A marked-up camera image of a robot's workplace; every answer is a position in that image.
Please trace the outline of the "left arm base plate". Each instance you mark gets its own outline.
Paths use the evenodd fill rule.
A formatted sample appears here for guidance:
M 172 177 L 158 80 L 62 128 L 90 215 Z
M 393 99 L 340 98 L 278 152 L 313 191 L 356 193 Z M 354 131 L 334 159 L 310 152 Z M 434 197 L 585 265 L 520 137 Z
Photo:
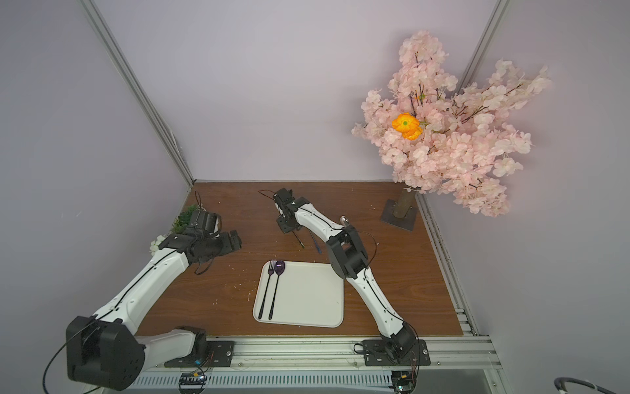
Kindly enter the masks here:
M 229 368 L 234 356 L 234 341 L 206 341 L 199 350 L 191 355 L 167 361 L 165 368 Z

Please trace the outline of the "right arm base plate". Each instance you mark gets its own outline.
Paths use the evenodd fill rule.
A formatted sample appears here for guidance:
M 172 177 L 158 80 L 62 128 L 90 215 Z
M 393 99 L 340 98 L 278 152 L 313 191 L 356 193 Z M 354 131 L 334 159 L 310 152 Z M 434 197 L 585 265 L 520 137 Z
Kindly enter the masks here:
M 389 356 L 382 339 L 367 339 L 355 343 L 353 350 L 364 358 L 366 366 L 417 367 L 431 364 L 428 347 L 423 340 L 414 341 L 411 350 L 404 356 Z

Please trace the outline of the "purple fork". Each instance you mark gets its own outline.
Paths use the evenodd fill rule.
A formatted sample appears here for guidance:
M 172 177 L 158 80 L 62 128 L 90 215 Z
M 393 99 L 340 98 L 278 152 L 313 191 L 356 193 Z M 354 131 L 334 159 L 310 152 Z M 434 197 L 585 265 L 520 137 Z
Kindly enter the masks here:
M 261 319 L 263 317 L 263 312 L 264 312 L 264 306 L 267 300 L 267 293 L 268 293 L 268 289 L 269 289 L 269 284 L 271 282 L 271 278 L 273 276 L 273 274 L 275 273 L 275 268 L 277 265 L 277 261 L 276 260 L 271 260 L 269 262 L 269 266 L 267 267 L 267 282 L 266 282 L 266 286 L 264 289 L 264 293 L 262 294 L 262 303 L 260 306 L 260 310 L 259 310 L 259 314 L 258 314 L 258 318 Z

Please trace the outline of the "purple spoon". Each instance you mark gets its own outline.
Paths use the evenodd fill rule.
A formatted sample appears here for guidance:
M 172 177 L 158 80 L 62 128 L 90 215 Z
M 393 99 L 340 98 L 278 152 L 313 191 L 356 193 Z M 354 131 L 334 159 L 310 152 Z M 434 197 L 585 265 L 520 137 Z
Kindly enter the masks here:
M 284 260 L 279 260 L 276 262 L 275 267 L 274 267 L 274 273 L 277 275 L 277 281 L 276 281 L 276 285 L 274 288 L 274 292 L 273 292 L 273 297 L 272 297 L 272 303 L 270 306 L 270 311 L 268 314 L 268 319 L 272 320 L 273 315 L 274 315 L 274 310 L 275 310 L 275 304 L 276 304 L 276 298 L 277 298 L 277 289 L 278 289 L 278 285 L 280 282 L 280 276 L 282 274 L 284 274 L 285 272 L 285 261 Z

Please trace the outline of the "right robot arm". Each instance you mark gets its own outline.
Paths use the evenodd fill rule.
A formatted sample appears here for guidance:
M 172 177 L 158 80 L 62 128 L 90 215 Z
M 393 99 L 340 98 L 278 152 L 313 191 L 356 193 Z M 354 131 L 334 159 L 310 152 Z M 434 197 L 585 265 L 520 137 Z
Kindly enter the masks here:
M 282 188 L 273 193 L 278 210 L 277 223 L 283 233 L 308 229 L 326 244 L 329 263 L 335 274 L 349 282 L 372 315 L 389 361 L 420 364 L 423 349 L 414 327 L 390 304 L 375 279 L 371 260 L 359 235 L 350 224 L 336 223 L 320 213 L 304 197 Z

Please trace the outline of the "rainbow iridescent fork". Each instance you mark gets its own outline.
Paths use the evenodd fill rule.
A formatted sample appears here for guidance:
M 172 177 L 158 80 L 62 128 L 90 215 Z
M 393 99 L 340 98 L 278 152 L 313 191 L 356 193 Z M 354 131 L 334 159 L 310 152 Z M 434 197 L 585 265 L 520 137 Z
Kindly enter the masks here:
M 295 239 L 298 241 L 298 243 L 300 244 L 302 249 L 305 249 L 305 244 L 303 243 L 303 241 L 301 241 L 301 239 L 298 237 L 297 233 L 295 231 L 292 231 L 292 234 L 294 235 Z

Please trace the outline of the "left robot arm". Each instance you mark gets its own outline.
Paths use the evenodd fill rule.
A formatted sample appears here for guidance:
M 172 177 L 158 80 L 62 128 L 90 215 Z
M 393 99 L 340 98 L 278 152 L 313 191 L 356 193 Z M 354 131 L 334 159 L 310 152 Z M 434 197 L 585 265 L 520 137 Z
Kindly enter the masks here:
M 237 231 L 211 235 L 171 234 L 143 270 L 90 317 L 67 327 L 70 380 L 116 391 L 127 389 L 146 369 L 177 359 L 208 359 L 205 331 L 180 327 L 155 336 L 138 335 L 149 310 L 192 264 L 212 261 L 241 248 Z

